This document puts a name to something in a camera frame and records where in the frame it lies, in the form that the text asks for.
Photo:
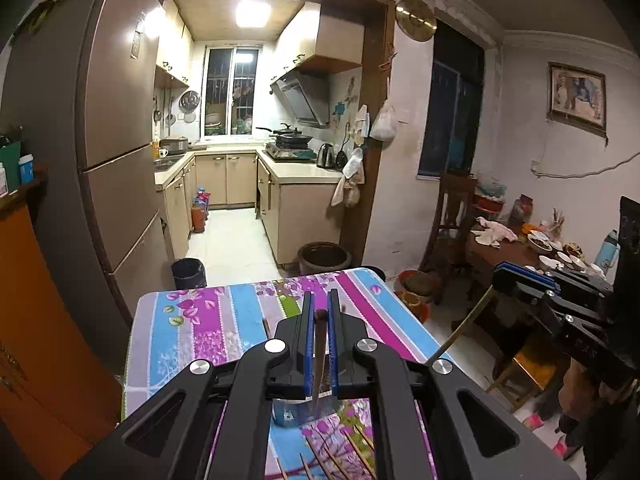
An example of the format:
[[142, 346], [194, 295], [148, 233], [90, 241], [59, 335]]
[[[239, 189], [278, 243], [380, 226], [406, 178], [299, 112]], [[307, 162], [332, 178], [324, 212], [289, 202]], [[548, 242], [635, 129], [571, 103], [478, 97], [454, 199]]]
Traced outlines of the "wooden chopstick two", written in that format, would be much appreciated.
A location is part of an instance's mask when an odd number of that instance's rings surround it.
[[279, 458], [279, 457], [277, 457], [277, 458], [276, 458], [276, 461], [277, 461], [277, 465], [278, 465], [278, 467], [279, 467], [279, 470], [280, 470], [280, 474], [281, 474], [282, 479], [283, 479], [283, 480], [288, 480], [288, 474], [286, 473], [285, 468], [282, 466], [282, 463], [281, 463], [281, 461], [280, 461], [280, 458]]

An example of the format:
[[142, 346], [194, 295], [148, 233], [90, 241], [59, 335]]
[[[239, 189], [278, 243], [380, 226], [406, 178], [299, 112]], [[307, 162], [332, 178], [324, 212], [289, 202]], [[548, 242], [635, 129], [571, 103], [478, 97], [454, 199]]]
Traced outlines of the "blue perforated utensil holder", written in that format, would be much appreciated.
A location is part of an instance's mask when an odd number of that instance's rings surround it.
[[317, 401], [306, 400], [274, 400], [272, 402], [272, 421], [282, 428], [305, 426], [315, 420], [336, 414], [342, 402], [332, 394], [322, 394]]

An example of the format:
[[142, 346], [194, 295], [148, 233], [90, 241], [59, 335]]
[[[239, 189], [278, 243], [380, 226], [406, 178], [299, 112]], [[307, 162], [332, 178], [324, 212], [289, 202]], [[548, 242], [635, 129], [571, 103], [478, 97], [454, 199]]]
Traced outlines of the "steel kettle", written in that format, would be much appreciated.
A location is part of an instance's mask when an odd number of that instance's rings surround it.
[[331, 143], [323, 143], [318, 149], [316, 165], [322, 169], [335, 167], [334, 146]]

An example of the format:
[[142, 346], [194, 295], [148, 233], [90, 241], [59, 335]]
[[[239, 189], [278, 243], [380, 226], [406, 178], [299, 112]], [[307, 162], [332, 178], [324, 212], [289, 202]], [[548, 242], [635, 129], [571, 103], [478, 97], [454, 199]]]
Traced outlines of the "wooden chopstick one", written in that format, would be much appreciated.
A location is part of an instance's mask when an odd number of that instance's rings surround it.
[[311, 390], [311, 408], [317, 411], [320, 389], [323, 382], [324, 364], [326, 364], [326, 335], [328, 334], [328, 311], [314, 311], [314, 385]]

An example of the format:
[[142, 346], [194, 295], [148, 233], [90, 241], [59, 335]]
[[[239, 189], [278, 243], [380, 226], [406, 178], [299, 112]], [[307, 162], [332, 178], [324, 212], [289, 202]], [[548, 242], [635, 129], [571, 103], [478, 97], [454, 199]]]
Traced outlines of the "round gold wall clock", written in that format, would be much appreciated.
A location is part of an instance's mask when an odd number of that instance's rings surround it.
[[402, 32], [414, 41], [427, 42], [435, 36], [435, 14], [423, 0], [397, 1], [395, 18]]

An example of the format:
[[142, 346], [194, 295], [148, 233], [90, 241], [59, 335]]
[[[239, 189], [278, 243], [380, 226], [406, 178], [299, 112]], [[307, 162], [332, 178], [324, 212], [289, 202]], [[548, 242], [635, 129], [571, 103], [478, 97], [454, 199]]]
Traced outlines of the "wooden chopstick six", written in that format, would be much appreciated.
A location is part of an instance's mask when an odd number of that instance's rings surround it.
[[373, 441], [370, 437], [368, 437], [366, 435], [366, 432], [363, 431], [359, 426], [355, 426], [355, 430], [357, 431], [357, 434], [360, 435], [360, 438], [363, 440], [363, 442], [367, 445], [367, 447], [369, 448], [369, 450], [371, 450], [372, 452], [374, 451], [374, 444]]

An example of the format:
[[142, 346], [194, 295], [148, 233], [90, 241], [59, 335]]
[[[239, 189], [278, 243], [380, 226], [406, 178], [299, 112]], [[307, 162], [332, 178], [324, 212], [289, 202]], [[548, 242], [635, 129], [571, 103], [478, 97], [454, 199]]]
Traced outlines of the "wooden chopstick three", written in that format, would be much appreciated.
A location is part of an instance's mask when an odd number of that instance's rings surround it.
[[305, 471], [306, 478], [308, 480], [314, 480], [314, 475], [311, 473], [311, 470], [310, 470], [308, 464], [306, 463], [305, 457], [303, 456], [302, 453], [299, 453], [299, 459], [302, 462], [303, 470]]

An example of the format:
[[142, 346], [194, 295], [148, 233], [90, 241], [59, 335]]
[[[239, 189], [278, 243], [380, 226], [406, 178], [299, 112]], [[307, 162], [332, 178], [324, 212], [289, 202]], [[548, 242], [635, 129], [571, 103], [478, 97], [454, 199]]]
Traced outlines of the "framed wall picture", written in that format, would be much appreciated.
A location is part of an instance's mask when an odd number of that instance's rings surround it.
[[547, 117], [606, 139], [605, 74], [550, 62]]

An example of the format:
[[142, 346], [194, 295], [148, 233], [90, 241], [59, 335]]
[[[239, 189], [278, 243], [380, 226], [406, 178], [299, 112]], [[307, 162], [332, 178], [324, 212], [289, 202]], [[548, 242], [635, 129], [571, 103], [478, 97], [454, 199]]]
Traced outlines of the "wooden chopstick nine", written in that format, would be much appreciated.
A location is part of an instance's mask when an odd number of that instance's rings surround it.
[[438, 347], [438, 349], [426, 361], [427, 366], [432, 366], [444, 353], [465, 333], [465, 331], [475, 322], [480, 314], [486, 309], [488, 304], [496, 296], [494, 286], [489, 286], [482, 298], [477, 301], [475, 307], [462, 320], [452, 334]]

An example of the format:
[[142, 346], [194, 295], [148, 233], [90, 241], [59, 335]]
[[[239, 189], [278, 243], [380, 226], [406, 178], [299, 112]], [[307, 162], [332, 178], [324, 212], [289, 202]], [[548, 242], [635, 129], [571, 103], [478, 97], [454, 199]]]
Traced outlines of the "black trash bin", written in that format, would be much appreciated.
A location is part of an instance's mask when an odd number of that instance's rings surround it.
[[181, 258], [174, 261], [171, 263], [171, 274], [178, 290], [207, 286], [205, 266], [197, 258]]

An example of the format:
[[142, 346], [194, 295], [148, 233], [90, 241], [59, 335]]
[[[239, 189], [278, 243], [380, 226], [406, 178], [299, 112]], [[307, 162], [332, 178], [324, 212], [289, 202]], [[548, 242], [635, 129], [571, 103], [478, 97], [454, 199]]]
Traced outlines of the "wooden chopstick four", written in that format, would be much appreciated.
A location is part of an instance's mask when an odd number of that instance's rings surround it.
[[317, 466], [322, 471], [326, 479], [348, 479], [348, 475], [344, 474], [343, 469], [337, 463], [337, 459], [328, 451], [323, 452], [314, 446], [310, 437], [306, 437], [305, 441], [310, 448], [312, 456]]

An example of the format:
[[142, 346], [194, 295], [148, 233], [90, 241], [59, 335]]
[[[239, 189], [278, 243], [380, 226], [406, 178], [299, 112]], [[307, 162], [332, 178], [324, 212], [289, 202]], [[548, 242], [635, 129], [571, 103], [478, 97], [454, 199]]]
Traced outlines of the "kitchen window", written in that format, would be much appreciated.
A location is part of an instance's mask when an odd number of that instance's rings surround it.
[[213, 48], [204, 72], [204, 134], [248, 136], [253, 130], [259, 50]]

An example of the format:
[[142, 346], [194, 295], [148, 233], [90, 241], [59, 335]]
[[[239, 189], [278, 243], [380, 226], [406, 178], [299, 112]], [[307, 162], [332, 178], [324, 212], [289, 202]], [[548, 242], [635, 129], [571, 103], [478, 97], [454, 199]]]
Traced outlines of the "wooden chopstick five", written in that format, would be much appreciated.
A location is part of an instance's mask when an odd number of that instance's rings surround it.
[[376, 479], [376, 474], [374, 468], [367, 462], [367, 459], [363, 456], [360, 449], [357, 446], [357, 443], [352, 438], [350, 434], [344, 434], [349, 444], [352, 446], [352, 450], [356, 453], [358, 460], [360, 460], [361, 465], [367, 469], [367, 472], [370, 474], [373, 480]]

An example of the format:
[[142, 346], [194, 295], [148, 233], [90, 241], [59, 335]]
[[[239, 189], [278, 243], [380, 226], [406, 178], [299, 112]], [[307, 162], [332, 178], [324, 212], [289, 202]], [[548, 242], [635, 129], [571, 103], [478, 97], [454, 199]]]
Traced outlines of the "grey refrigerator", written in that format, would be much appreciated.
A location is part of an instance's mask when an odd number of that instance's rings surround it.
[[12, 39], [1, 120], [48, 183], [36, 235], [81, 335], [112, 370], [137, 303], [171, 281], [152, 154], [157, 0], [47, 0]]

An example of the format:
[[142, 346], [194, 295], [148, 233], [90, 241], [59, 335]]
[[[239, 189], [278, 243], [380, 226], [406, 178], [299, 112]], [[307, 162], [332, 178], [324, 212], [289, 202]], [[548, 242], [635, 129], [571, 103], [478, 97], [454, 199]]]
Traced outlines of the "dark wooden side table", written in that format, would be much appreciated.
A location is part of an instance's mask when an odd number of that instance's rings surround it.
[[552, 289], [567, 300], [585, 308], [597, 310], [600, 302], [611, 296], [613, 287], [603, 278], [570, 270], [544, 270], [539, 255], [528, 245], [516, 240], [503, 240], [498, 248], [478, 244], [471, 234], [465, 244], [466, 261], [472, 268], [472, 277], [487, 288], [491, 284], [494, 269], [507, 262], [530, 272], [527, 266], [541, 271], [544, 279], [554, 281]]

